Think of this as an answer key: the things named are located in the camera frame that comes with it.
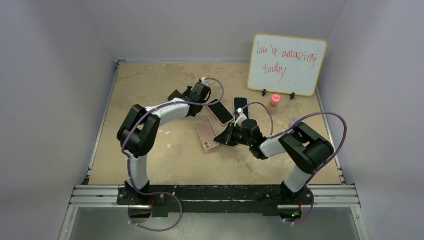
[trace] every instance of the whiteboard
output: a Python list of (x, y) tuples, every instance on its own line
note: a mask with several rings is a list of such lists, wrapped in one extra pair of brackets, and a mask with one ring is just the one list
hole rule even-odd
[(327, 45), (323, 39), (256, 34), (247, 87), (273, 93), (313, 95)]

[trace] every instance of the black phone screen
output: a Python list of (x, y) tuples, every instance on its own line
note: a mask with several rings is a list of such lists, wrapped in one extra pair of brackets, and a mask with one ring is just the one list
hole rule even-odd
[[(245, 97), (235, 97), (234, 98), (234, 112), (237, 111), (237, 109), (243, 108), (248, 103), (248, 99)], [(249, 115), (249, 107), (246, 107), (243, 109), (244, 115), (246, 115), (247, 119), (250, 119), (251, 116)]]
[[(216, 101), (218, 101), (218, 99), (214, 99), (210, 101), (210, 103), (215, 103)], [(231, 112), (226, 109), (222, 102), (218, 102), (217, 104), (207, 107), (215, 115), (216, 119), (218, 119), (218, 121), (223, 125), (231, 122), (234, 119)]]

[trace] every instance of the bottle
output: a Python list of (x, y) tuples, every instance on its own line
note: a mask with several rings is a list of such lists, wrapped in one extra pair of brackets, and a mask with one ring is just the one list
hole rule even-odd
[(278, 94), (272, 95), (271, 100), (269, 101), (269, 104), (268, 104), (268, 109), (271, 114), (274, 114), (276, 112), (277, 106), (280, 103), (280, 100), (281, 100), (280, 95)]

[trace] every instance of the gray wall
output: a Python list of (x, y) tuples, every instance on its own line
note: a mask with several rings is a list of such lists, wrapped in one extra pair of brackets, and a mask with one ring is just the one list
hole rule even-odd
[(326, 39), (347, 0), (85, 0), (116, 59), (248, 61), (257, 33)]
[(79, 0), (2, 1), (0, 32), (1, 238), (57, 239), (114, 61)]
[[(339, 154), (371, 239), (424, 235), (424, 2), (349, 0), (319, 80), (326, 110), (348, 124)], [(330, 117), (336, 142), (342, 126)]]

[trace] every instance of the beige table surface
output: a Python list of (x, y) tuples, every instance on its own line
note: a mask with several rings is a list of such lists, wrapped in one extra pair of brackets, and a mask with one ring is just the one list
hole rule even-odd
[[(130, 108), (167, 102), (174, 91), (184, 92), (187, 86), (201, 77), (219, 79), (225, 89), (223, 104), (232, 112), (233, 98), (246, 97), (249, 102), (268, 104), (271, 95), (262, 97), (260, 91), (247, 88), (248, 63), (123, 63), (117, 75), (109, 109), (94, 160), (90, 185), (122, 185), (127, 179), (125, 156), (120, 151), (117, 132)], [(209, 81), (211, 100), (221, 95), (220, 86)], [(282, 94), (282, 100), (273, 115), (274, 134), (288, 128), (294, 116), (319, 112), (318, 98)], [(265, 110), (258, 104), (250, 106), (250, 116), (255, 119), (264, 136), (271, 130)], [(256, 159), (247, 146), (220, 145), (203, 150), (195, 124), (210, 118), (217, 134), (224, 131), (215, 117), (205, 107), (196, 117), (178, 119), (163, 125), (155, 145), (148, 154), (147, 171), (151, 184), (156, 185), (261, 185), (280, 184), (291, 172), (294, 163), (285, 153), (268, 160)], [(328, 139), (321, 116), (305, 121)], [(326, 166), (311, 184), (340, 184), (335, 162)]]

